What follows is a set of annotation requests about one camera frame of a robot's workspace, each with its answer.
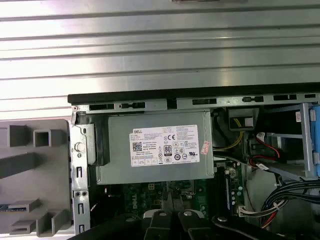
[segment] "motherboard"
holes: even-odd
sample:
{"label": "motherboard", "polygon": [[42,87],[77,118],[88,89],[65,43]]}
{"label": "motherboard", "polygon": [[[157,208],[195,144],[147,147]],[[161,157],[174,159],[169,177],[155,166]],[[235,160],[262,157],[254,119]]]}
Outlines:
{"label": "motherboard", "polygon": [[166,191],[179,192],[184,209],[201,211],[208,218],[208,191],[205,179],[133,183],[123,185],[125,211],[142,216],[152,209],[161,209]]}

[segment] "metal side panel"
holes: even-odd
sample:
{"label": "metal side panel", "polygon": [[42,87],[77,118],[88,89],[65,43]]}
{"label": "metal side panel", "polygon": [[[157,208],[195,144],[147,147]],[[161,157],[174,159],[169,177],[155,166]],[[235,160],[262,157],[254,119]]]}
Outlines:
{"label": "metal side panel", "polygon": [[0,120],[66,118],[69,94],[318,83],[319,15],[317,0],[0,1]]}

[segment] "white label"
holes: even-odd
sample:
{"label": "white label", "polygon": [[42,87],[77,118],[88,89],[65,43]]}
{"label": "white label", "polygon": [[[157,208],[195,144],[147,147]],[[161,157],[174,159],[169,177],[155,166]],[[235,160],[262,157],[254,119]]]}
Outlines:
{"label": "white label", "polygon": [[256,135],[256,138],[262,142],[265,142],[265,136],[266,136],[265,132],[258,132],[258,134]]}
{"label": "white label", "polygon": [[301,123],[301,112],[299,112],[299,111],[295,112],[295,121],[297,123]]}
{"label": "white label", "polygon": [[264,171],[269,170],[269,168],[263,165],[262,163],[257,163],[256,166]]}
{"label": "white label", "polygon": [[129,140],[131,167],[200,161],[197,125],[135,128]]}

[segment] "barcode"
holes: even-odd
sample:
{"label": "barcode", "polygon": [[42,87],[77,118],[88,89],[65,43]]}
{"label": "barcode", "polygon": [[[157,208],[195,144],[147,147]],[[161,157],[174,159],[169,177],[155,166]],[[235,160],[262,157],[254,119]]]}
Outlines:
{"label": "barcode", "polygon": [[133,142],[132,146],[133,146],[133,151],[134,152],[142,151],[142,142]]}

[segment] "screw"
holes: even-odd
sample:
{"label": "screw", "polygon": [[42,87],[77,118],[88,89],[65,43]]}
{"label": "screw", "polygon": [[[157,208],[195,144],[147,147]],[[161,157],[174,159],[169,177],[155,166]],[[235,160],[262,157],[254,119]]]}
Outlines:
{"label": "screw", "polygon": [[84,143],[82,142],[77,142],[75,145],[74,145],[74,149],[77,151],[77,152],[82,152],[86,149],[86,146]]}
{"label": "screw", "polygon": [[228,221],[228,219],[226,217],[224,217],[224,216],[218,216],[218,221],[222,222],[222,223],[225,223],[225,222]]}
{"label": "screw", "polygon": [[191,215],[192,215],[192,212],[190,212],[190,211],[185,211],[185,212],[183,213],[183,215],[185,215],[185,216],[191,216]]}

